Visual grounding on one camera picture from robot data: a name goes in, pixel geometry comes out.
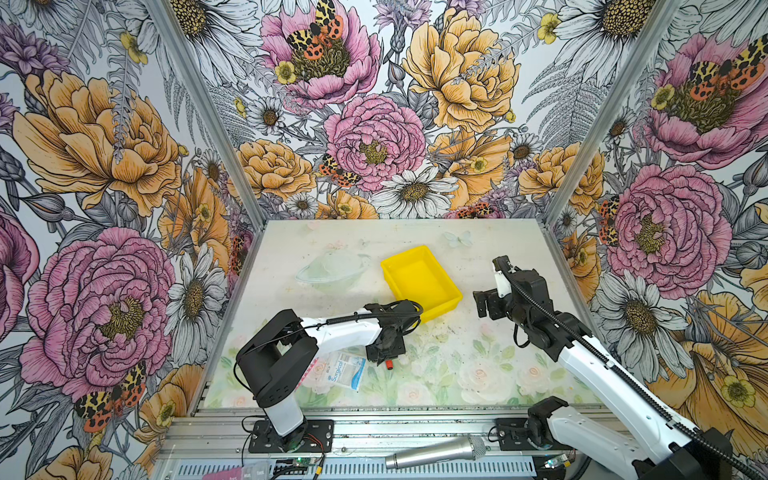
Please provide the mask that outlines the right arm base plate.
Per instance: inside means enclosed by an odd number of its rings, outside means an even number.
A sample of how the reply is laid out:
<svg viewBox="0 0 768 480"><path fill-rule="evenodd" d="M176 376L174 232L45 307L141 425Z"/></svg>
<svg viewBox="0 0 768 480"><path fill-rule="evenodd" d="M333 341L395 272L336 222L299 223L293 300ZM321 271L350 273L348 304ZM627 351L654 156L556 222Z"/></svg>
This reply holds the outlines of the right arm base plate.
<svg viewBox="0 0 768 480"><path fill-rule="evenodd" d="M533 442L528 420L522 417L498 418L494 431L501 451L533 451L538 446Z"/></svg>

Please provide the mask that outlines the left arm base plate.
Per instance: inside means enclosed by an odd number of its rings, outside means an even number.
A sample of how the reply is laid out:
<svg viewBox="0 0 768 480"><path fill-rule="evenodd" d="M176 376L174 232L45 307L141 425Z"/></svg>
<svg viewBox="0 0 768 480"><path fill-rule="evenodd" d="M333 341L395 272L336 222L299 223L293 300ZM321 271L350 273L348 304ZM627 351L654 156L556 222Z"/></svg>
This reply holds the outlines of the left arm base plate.
<svg viewBox="0 0 768 480"><path fill-rule="evenodd" d="M251 430L247 451L251 454L329 453L334 427L332 420L310 419L286 436L280 436L268 420L258 420Z"/></svg>

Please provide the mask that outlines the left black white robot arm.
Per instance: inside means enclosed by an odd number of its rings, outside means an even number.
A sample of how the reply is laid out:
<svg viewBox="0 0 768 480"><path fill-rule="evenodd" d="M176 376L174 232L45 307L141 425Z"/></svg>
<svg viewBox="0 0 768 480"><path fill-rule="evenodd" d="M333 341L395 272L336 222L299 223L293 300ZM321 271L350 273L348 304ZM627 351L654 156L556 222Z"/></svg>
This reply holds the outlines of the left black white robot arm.
<svg viewBox="0 0 768 480"><path fill-rule="evenodd" d="M410 300L370 303L345 316L301 318L285 309L236 355L235 379L252 395L284 450L301 441L307 420L295 390L313 362L326 354L363 348L366 361L385 364L406 352L404 338L421 324L423 307Z"/></svg>

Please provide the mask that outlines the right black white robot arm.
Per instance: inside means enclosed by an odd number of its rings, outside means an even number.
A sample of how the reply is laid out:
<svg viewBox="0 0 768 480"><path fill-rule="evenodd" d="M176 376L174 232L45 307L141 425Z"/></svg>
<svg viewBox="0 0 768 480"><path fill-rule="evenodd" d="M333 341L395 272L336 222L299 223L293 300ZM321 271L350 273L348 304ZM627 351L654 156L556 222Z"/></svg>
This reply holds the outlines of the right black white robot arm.
<svg viewBox="0 0 768 480"><path fill-rule="evenodd" d="M512 321L526 345L583 382L628 430L621 434L550 396L529 407L519 432L532 446L570 447L623 479L763 478L734 455L724 433L703 430L664 404L574 315L556 310L537 271L515 267L507 256L492 264L495 288L473 294L479 317Z"/></svg>

